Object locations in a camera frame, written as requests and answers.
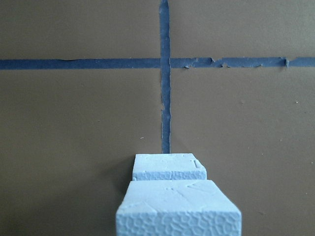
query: small foam block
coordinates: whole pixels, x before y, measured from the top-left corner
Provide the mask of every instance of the small foam block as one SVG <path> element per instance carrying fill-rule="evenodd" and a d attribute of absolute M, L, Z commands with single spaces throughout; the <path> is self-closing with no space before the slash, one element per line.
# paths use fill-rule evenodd
<path fill-rule="evenodd" d="M 211 180 L 131 181 L 117 236 L 240 236 L 239 209 Z"/>
<path fill-rule="evenodd" d="M 132 180 L 207 179 L 207 171 L 192 153 L 137 154 Z"/>

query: large foam block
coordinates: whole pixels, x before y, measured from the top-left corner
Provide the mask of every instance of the large foam block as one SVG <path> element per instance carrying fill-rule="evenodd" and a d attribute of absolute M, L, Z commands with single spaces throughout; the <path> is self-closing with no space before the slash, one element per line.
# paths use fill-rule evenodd
<path fill-rule="evenodd" d="M 240 236 L 239 209 L 211 180 L 131 181 L 117 236 Z"/>
<path fill-rule="evenodd" d="M 207 179 L 207 171 L 192 153 L 137 154 L 132 180 Z"/>

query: styrofoam block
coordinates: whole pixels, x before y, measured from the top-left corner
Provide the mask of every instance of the styrofoam block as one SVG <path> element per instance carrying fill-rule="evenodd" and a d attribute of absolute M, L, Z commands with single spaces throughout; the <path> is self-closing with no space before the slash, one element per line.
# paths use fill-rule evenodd
<path fill-rule="evenodd" d="M 207 171 L 192 153 L 137 154 L 132 180 L 207 179 Z"/>
<path fill-rule="evenodd" d="M 239 209 L 211 180 L 131 181 L 117 236 L 240 236 Z"/>

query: foam block front face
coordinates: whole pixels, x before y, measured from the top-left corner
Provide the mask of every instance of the foam block front face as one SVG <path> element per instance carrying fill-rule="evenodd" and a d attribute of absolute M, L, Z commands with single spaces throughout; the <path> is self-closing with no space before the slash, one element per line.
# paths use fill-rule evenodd
<path fill-rule="evenodd" d="M 192 153 L 137 154 L 132 180 L 207 179 L 207 171 Z"/>
<path fill-rule="evenodd" d="M 131 181 L 117 236 L 240 236 L 239 209 L 211 180 Z"/>

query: vertical tape strip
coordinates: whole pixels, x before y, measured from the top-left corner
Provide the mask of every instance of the vertical tape strip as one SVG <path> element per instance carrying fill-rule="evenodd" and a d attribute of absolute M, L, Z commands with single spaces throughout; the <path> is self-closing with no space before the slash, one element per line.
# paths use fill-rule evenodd
<path fill-rule="evenodd" d="M 161 37 L 161 89 L 162 103 L 162 152 L 170 153 L 171 128 L 171 84 L 170 84 L 170 38 L 169 38 L 169 8 L 167 0 L 161 0 L 159 8 Z"/>

